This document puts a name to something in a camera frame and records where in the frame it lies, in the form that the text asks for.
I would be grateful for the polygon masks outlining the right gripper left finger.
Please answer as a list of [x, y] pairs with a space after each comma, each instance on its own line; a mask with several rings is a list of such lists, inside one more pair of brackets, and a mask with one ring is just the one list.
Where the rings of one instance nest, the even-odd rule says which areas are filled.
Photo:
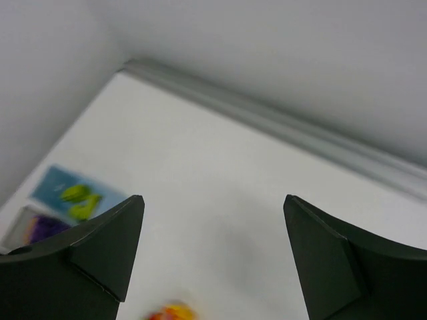
[[2, 319], [115, 319], [125, 301], [145, 203], [133, 195], [100, 216], [1, 256]]

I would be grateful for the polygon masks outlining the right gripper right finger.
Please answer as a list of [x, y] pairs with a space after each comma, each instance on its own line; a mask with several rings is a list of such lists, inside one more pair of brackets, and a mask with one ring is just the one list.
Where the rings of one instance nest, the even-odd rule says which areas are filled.
[[310, 319], [425, 319], [426, 251], [287, 195], [284, 218]]

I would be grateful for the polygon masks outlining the green red orange lego stack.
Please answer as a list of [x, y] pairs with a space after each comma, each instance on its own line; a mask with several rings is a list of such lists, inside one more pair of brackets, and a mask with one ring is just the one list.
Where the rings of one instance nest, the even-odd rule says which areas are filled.
[[197, 320], [197, 313], [183, 301], [171, 301], [142, 317], [144, 320]]

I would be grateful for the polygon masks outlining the purple round lego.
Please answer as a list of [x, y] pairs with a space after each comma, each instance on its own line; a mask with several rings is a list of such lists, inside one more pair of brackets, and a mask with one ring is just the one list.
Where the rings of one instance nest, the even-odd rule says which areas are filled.
[[56, 234], [68, 230], [71, 226], [66, 222], [46, 216], [36, 215], [30, 219], [28, 227], [25, 231], [24, 241], [26, 245], [37, 243], [50, 238]]

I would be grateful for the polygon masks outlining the lime green lego brick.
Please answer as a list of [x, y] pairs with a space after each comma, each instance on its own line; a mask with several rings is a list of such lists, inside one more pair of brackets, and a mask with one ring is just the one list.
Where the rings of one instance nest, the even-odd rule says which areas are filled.
[[60, 199], [64, 202], [80, 203], [91, 195], [91, 189], [88, 185], [77, 184], [66, 188], [60, 195]]

